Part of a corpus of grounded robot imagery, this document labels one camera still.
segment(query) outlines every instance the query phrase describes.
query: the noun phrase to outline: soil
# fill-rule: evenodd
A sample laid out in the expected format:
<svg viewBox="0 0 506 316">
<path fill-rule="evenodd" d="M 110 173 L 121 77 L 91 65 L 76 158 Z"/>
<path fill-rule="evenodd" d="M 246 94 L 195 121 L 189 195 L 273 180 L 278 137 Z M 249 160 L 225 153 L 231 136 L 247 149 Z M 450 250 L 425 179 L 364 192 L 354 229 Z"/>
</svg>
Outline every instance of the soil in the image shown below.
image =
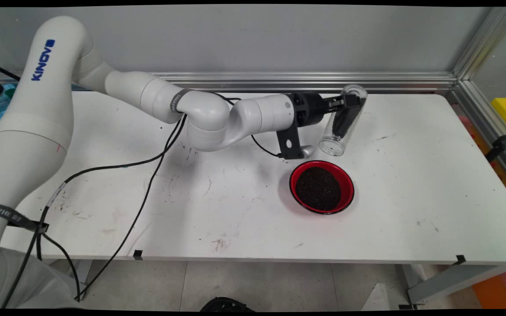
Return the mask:
<svg viewBox="0 0 506 316">
<path fill-rule="evenodd" d="M 311 167 L 298 177 L 296 194 L 307 206 L 321 211 L 330 211 L 341 200 L 341 187 L 331 172 L 323 168 Z"/>
</svg>

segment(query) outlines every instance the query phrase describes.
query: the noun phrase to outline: velcro strap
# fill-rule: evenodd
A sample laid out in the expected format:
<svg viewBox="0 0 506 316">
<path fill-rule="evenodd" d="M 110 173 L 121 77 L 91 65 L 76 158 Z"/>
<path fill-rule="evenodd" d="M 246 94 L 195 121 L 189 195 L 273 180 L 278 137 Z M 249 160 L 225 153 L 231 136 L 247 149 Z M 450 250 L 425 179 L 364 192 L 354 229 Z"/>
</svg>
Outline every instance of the velcro strap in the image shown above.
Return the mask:
<svg viewBox="0 0 506 316">
<path fill-rule="evenodd" d="M 0 204 L 0 217 L 5 218 L 9 221 L 9 226 L 16 226 L 16 227 L 22 227 L 26 228 L 27 230 L 30 230 L 34 232 L 36 230 L 36 227 L 38 226 L 38 222 L 33 222 L 32 220 L 29 220 L 24 216 L 23 214 L 17 212 L 16 210 L 13 210 L 12 208 L 8 208 L 7 206 Z M 38 233 L 44 233 L 48 229 L 48 225 L 43 225 L 39 230 Z"/>
<path fill-rule="evenodd" d="M 177 92 L 177 94 L 175 94 L 175 96 L 173 97 L 173 99 L 171 100 L 171 110 L 173 112 L 178 112 L 178 113 L 182 113 L 182 112 L 179 112 L 177 111 L 177 104 L 179 104 L 179 101 L 181 100 L 181 98 L 189 91 L 192 91 L 192 89 L 183 89 L 179 92 Z"/>
</svg>

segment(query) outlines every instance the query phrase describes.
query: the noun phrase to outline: bowl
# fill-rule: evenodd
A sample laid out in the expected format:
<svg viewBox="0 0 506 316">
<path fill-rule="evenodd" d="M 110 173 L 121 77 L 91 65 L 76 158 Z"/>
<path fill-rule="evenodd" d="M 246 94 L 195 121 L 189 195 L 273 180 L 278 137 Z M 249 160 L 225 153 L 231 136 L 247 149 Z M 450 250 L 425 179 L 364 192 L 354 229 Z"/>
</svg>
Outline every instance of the bowl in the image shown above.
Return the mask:
<svg viewBox="0 0 506 316">
<path fill-rule="evenodd" d="M 332 210 L 317 210 L 316 208 L 312 208 L 311 206 L 307 206 L 296 194 L 296 183 L 298 181 L 298 178 L 300 175 L 308 170 L 311 167 L 319 167 L 322 169 L 325 169 L 329 171 L 332 176 L 339 182 L 339 187 L 341 188 L 341 198 L 339 200 L 339 203 L 335 208 Z M 353 202 L 353 197 L 355 194 L 353 181 L 345 172 L 345 170 L 341 169 L 339 166 L 332 164 L 331 162 L 324 162 L 323 160 L 312 160 L 311 162 L 304 162 L 303 164 L 297 166 L 290 175 L 290 192 L 292 193 L 292 196 L 294 196 L 294 199 L 304 208 L 311 212 L 315 212 L 318 214 L 336 214 L 338 212 L 341 212 L 345 208 L 347 208 L 351 202 Z"/>
</svg>

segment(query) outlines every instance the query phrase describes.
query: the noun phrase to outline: transparent container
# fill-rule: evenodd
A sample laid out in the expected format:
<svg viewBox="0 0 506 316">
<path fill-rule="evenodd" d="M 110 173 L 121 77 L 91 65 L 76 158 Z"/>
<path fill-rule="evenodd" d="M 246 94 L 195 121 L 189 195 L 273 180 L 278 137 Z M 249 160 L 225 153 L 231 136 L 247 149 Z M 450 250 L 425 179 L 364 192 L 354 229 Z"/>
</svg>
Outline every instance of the transparent container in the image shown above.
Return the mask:
<svg viewBox="0 0 506 316">
<path fill-rule="evenodd" d="M 366 90 L 358 84 L 345 86 L 341 91 L 341 95 L 344 94 L 355 94 L 358 96 L 360 98 L 360 106 L 333 112 L 329 117 L 329 122 L 319 141 L 319 149 L 331 156 L 341 156 L 345 153 L 345 136 L 361 112 L 368 96 Z"/>
</svg>

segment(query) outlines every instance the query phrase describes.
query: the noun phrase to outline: white table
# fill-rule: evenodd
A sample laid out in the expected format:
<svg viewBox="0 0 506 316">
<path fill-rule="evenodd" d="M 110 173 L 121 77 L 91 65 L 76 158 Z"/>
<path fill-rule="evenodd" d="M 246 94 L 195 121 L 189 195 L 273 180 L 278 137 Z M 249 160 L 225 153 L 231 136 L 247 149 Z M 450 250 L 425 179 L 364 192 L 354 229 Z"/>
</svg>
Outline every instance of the white table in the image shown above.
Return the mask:
<svg viewBox="0 0 506 316">
<path fill-rule="evenodd" d="M 174 128 L 95 92 L 74 92 L 73 100 L 75 131 L 63 167 L 18 207 L 31 219 L 40 217 L 68 176 L 151 158 Z M 327 119 L 300 128 L 301 144 L 317 147 Z M 506 269 L 506 189 L 446 99 L 371 94 L 349 134 L 343 156 L 318 148 L 311 160 L 333 162 L 351 176 L 353 203 L 338 214 L 319 215 L 289 192 L 290 173 L 305 160 L 269 156 L 251 138 L 196 152 L 185 129 L 116 258 L 133 260 L 142 250 L 144 260 L 453 264 L 464 255 L 464 265 Z M 256 138 L 279 152 L 276 133 Z M 48 234 L 72 258 L 110 258 L 156 163 L 76 178 L 50 208 Z M 30 238 L 30 232 L 8 227 L 1 246 L 24 251 Z M 42 248 L 45 258 L 63 258 L 46 240 Z"/>
</svg>

